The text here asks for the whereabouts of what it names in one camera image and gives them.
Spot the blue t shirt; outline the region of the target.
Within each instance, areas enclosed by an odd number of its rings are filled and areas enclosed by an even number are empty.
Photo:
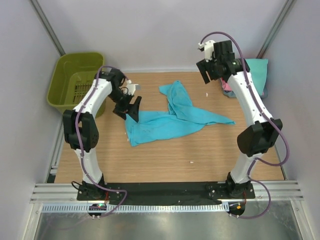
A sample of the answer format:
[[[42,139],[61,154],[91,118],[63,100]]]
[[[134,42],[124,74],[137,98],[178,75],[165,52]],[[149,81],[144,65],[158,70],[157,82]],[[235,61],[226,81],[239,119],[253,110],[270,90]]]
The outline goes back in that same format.
[[[226,116],[193,106],[181,81],[158,87],[167,98],[167,111],[139,111],[139,120],[125,120],[127,139],[132,147],[154,141],[184,137],[215,124],[234,125]]]

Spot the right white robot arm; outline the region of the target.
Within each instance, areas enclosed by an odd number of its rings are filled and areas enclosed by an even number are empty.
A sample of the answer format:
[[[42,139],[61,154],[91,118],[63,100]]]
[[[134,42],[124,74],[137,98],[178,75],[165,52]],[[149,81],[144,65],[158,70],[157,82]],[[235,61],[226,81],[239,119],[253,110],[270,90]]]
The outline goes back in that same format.
[[[240,154],[227,175],[224,188],[231,198],[240,198],[251,183],[254,161],[274,146],[283,123],[265,108],[253,83],[251,69],[244,58],[235,57],[231,40],[200,42],[198,49],[204,53],[204,59],[196,64],[204,82],[225,80],[244,114],[246,129],[237,136]]]

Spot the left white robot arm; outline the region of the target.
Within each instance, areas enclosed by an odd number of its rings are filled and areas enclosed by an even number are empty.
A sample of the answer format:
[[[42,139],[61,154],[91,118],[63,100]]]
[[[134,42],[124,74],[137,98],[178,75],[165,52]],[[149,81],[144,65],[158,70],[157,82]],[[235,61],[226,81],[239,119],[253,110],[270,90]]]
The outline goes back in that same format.
[[[77,187],[78,200],[102,200],[107,193],[96,151],[100,137],[96,124],[99,108],[106,98],[110,98],[115,104],[112,111],[115,115],[123,120],[131,117],[137,122],[142,98],[134,94],[139,87],[117,68],[100,69],[80,103],[72,110],[64,111],[64,140],[74,150],[82,170],[82,182]]]

